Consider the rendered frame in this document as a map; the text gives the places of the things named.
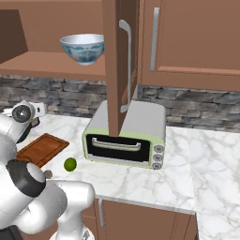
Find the green lime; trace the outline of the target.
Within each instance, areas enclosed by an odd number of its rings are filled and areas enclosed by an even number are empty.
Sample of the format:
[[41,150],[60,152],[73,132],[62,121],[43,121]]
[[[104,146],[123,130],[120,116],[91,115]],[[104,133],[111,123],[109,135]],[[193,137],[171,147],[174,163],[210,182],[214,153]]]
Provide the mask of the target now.
[[74,157],[69,157],[65,160],[64,168],[68,172],[73,172],[77,167],[77,161]]

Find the brown open wall cabinet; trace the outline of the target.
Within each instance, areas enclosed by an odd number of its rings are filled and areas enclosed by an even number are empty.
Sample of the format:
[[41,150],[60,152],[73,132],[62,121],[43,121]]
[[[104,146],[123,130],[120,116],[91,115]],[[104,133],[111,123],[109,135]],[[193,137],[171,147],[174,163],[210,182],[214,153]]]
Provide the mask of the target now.
[[101,0],[0,0],[0,74],[103,81],[104,56],[81,66],[60,43],[102,32]]

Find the brown open cabinet door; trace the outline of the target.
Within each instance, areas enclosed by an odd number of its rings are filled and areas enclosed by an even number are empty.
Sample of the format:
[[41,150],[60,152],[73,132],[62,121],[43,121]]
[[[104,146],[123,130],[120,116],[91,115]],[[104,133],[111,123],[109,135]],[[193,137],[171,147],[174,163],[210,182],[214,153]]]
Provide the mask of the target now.
[[137,84],[140,0],[102,0],[103,34],[109,135],[117,137],[126,118],[120,112],[128,103],[128,33],[119,27],[125,20],[131,27],[131,97]]

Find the brown wooden cutting board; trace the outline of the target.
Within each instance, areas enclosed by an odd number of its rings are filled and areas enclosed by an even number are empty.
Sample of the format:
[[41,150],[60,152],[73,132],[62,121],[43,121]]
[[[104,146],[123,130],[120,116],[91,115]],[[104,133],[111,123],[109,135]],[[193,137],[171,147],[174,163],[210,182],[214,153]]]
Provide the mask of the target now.
[[44,133],[21,149],[16,159],[30,161],[41,168],[68,146],[69,142]]

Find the brown base cabinet door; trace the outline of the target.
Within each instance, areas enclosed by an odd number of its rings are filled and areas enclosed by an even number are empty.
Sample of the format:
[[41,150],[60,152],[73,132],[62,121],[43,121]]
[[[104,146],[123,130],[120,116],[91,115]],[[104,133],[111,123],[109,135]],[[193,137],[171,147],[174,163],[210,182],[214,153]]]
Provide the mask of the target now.
[[103,200],[105,227],[100,226],[95,200],[99,240],[197,240],[196,217],[190,214]]

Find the brown closed cabinet door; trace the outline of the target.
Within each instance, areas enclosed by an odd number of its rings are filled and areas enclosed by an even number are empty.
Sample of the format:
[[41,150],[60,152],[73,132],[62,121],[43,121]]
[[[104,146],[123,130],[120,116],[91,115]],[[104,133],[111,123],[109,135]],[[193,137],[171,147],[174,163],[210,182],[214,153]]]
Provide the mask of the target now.
[[143,85],[240,92],[240,0],[145,0],[143,16]]

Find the green and silver toaster oven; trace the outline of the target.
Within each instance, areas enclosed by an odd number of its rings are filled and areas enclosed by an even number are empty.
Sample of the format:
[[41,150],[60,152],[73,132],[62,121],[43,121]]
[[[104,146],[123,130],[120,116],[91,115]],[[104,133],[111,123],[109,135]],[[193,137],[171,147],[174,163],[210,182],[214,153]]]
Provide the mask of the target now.
[[163,165],[166,109],[159,104],[132,100],[118,137],[108,128],[104,100],[82,134],[84,157],[153,170]]

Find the white bowl with blue pattern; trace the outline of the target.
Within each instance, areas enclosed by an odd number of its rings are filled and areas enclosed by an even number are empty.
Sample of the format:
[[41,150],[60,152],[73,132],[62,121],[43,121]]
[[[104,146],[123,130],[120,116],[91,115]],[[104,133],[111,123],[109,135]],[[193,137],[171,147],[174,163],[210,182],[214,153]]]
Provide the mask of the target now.
[[105,50],[104,36],[100,34],[66,36],[60,43],[66,54],[81,66],[95,64]]

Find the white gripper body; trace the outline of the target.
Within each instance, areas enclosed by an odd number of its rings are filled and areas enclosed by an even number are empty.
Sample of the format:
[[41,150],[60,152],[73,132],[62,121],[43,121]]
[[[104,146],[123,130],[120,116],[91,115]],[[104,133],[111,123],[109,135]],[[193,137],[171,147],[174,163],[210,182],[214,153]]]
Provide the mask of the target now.
[[44,116],[46,114],[47,108],[43,102],[33,103],[33,106],[35,108],[35,118]]

